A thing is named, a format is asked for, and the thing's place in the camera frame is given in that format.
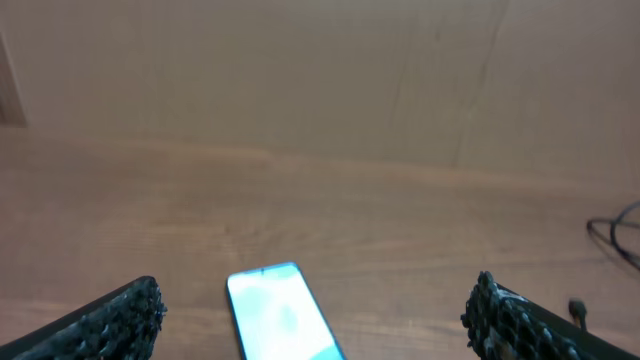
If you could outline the blue Samsung Galaxy smartphone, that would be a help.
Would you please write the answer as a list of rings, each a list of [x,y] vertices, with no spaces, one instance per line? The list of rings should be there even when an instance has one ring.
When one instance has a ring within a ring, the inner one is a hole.
[[[245,360],[345,360],[294,262],[234,273],[227,298]]]

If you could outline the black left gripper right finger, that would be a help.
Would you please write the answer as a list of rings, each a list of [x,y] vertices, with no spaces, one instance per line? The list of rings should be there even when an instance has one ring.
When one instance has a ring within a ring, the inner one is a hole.
[[[639,360],[591,334],[584,302],[568,303],[567,321],[494,281],[483,271],[461,315],[467,346],[483,360]]]

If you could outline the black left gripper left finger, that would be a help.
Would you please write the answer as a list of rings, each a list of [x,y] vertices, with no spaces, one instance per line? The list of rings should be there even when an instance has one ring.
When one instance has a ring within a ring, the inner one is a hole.
[[[139,277],[1,346],[3,359],[148,360],[167,308],[152,276]]]

